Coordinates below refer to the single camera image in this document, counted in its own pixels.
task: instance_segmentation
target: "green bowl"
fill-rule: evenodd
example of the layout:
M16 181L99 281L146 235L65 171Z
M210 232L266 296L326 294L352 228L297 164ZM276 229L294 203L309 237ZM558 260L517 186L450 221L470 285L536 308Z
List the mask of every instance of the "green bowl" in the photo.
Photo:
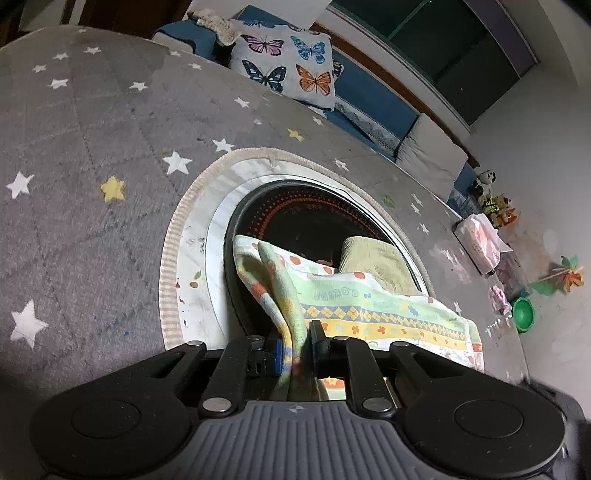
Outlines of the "green bowl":
M529 299L519 297L513 302L513 320L520 333L525 333L534 326L535 310Z

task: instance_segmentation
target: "sofa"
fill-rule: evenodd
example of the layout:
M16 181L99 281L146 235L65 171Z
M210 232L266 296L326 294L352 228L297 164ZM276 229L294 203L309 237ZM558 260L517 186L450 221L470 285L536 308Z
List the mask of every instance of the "sofa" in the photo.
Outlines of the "sofa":
M291 25L252 5L244 8L235 18L240 21ZM213 31L197 25L197 22L191 19L162 26L152 40L172 50L191 52L224 66L228 66L232 49L232 47L219 46ZM332 54L333 60L340 62L344 67L334 83L336 106L332 111L318 112L396 163L401 143L421 114L397 92L334 46ZM467 193L467 188L475 178L473 168L465 162L453 182L451 194L447 198L438 195L463 218L470 213L477 213L479 208L476 199Z

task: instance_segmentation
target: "white pillow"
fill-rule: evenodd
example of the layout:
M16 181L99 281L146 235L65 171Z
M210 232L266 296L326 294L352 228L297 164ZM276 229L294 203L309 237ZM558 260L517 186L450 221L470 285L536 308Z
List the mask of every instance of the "white pillow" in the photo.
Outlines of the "white pillow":
M467 159L466 152L421 113L398 149L396 165L446 202Z
M323 109L335 108L330 37L287 25L233 22L243 32L228 67L276 92Z

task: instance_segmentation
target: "pink butterfly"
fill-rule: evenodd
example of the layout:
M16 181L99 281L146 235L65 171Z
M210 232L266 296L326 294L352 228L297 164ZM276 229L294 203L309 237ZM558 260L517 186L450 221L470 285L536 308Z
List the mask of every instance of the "pink butterfly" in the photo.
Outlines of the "pink butterfly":
M281 47L285 43L283 40L271 40L267 41L267 37L265 40L261 38L253 37L252 35L240 35L246 42L248 42L248 48L252 51L257 53L262 53L263 51L270 53L274 57L281 55Z

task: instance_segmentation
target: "beige fluffy cloth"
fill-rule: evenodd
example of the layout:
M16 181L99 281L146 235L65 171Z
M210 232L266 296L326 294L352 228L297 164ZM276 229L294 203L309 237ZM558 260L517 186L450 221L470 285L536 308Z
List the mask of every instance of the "beige fluffy cloth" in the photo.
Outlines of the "beige fluffy cloth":
M208 28L217 35L217 43L223 47L232 45L240 36L240 30L229 20L218 16L214 10L206 8L199 12L190 11L187 16L196 20L197 25Z
M380 240L351 236L343 242L339 273L349 272L371 273L396 295L422 295L398 248Z

